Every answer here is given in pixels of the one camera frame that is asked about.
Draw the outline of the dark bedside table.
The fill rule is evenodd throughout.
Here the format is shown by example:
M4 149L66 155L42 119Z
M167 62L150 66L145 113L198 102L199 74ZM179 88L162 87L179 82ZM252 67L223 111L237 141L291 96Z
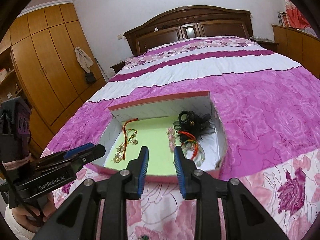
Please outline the dark bedside table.
M114 71L115 74L117 74L120 70L122 70L125 66L125 60L120 61L114 65L111 66L111 69Z

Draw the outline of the dark wooden headboard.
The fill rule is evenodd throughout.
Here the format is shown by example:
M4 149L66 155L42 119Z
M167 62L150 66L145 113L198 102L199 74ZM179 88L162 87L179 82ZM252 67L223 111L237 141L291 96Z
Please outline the dark wooden headboard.
M210 5L190 5L163 12L124 33L134 56L151 48L196 37L253 36L251 13Z

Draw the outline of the black hanging bag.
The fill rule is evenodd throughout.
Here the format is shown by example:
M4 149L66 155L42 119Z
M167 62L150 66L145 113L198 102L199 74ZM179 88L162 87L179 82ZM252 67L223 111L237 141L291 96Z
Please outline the black hanging bag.
M95 83L97 80L92 72L85 72L85 80L88 84Z

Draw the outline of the hanging beige cloth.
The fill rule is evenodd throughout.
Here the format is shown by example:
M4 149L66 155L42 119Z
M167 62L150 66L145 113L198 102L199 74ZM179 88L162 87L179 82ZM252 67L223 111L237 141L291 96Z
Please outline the hanging beige cloth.
M75 47L75 55L80 67L86 73L90 73L90 67L94 64L92 59L80 47Z

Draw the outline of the wooden sideboard cabinet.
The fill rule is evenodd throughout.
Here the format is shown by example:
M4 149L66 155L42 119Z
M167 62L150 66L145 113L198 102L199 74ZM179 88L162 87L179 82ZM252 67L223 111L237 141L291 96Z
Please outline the wooden sideboard cabinet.
M278 53L299 62L319 79L319 38L293 28L277 25L272 25L272 27L274 41L278 44Z

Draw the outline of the pink pig hair clip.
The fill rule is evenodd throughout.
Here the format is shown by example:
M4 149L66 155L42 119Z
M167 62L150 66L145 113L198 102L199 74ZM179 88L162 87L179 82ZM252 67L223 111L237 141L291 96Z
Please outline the pink pig hair clip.
M170 152L173 153L174 149L176 147L176 133L175 133L174 128L169 127L167 129L167 135L168 135L168 140L169 140Z

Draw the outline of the wooden wardrobe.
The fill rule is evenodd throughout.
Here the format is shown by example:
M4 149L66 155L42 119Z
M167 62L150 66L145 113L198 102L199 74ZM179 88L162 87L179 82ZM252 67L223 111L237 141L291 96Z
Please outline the wooden wardrobe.
M35 10L14 20L1 40L1 100L31 104L30 151L39 157L76 111L106 83L99 66L88 84L75 55L93 53L72 3Z

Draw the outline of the pink cardboard box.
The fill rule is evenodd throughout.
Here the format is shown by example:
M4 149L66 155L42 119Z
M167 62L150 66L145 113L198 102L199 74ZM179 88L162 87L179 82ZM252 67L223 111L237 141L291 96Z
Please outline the pink cardboard box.
M180 146L174 122L182 111L193 111L203 117L209 114L209 127L199 135L198 153L193 157L194 143L183 146L187 158L196 167L215 173L227 151L225 129L208 91L185 92L156 96L111 106L111 122L105 128L99 144L105 155L92 162L101 173L112 174L124 169L138 157L141 147L149 149L147 178L169 183L176 175L173 148Z

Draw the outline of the floral red curtain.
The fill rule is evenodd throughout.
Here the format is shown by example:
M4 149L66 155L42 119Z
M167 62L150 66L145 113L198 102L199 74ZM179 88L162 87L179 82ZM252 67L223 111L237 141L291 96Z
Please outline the floral red curtain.
M291 27L300 30L311 27L304 15L290 0L285 0L285 8Z

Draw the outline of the black feather hair clip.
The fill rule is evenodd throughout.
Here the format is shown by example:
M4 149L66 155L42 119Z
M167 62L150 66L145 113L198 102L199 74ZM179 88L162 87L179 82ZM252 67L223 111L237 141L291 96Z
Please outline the black feather hair clip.
M197 115L193 111L181 111L178 120L174 122L174 129L180 142L185 142L191 138L187 133L198 139L208 129L213 128L210 123L211 120L210 114Z

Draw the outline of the green foam sheet in box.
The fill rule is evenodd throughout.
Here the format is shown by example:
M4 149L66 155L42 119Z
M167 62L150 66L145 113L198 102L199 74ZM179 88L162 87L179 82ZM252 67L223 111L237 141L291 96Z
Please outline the green foam sheet in box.
M127 167L129 161L138 157L141 147L146 146L149 149L147 174L151 176L175 175L174 156L170 152L167 129L173 127L177 119L178 116L167 116L138 120L127 124L126 129L132 130L128 135L137 131L136 139L138 140L138 144L128 144L125 160L120 163L114 163L113 158L117 150L116 148L124 142L124 134L120 132L108 153L104 167L122 170Z

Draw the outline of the pink floral bedspread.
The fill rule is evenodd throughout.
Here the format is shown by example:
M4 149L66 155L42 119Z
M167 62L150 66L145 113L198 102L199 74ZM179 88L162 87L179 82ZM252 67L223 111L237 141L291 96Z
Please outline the pink floral bedspread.
M43 155L97 144L112 120L111 106L204 90L227 150L217 161L201 146L200 167L219 179L239 178L289 239L304 238L319 217L319 79L244 38L191 38L128 58Z

